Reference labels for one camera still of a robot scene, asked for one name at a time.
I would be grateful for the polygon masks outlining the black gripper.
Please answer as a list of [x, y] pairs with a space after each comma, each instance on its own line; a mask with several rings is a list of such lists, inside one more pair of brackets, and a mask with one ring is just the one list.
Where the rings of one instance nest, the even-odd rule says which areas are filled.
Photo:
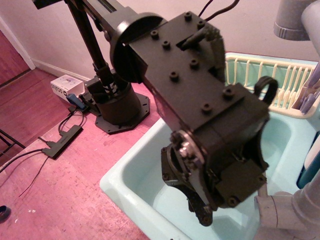
[[269, 88], [224, 87], [217, 101], [197, 107], [204, 122], [187, 121], [173, 130], [161, 151], [163, 181], [186, 196], [202, 226], [213, 223], [212, 209], [235, 207], [266, 182], [261, 135], [270, 118], [270, 95], [260, 95]]

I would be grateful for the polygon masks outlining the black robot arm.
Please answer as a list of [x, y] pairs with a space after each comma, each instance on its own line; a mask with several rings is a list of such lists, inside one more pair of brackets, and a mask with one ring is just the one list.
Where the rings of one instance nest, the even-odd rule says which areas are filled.
[[171, 129], [161, 149], [163, 181], [181, 191], [203, 226], [219, 208], [234, 208], [266, 183], [261, 136], [277, 81], [248, 91], [227, 84], [220, 31], [188, 11], [165, 20], [116, 0], [69, 0], [67, 6], [105, 86], [111, 82], [90, 20], [105, 33], [122, 82], [144, 84]]

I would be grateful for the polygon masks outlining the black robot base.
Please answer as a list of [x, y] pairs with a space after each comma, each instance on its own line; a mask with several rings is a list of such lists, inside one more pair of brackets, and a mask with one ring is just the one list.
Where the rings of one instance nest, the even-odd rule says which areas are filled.
[[133, 130], [150, 114], [150, 99], [136, 93], [131, 83], [124, 81], [114, 69], [111, 90], [95, 76], [84, 85], [83, 100], [96, 114], [95, 125], [109, 135]]

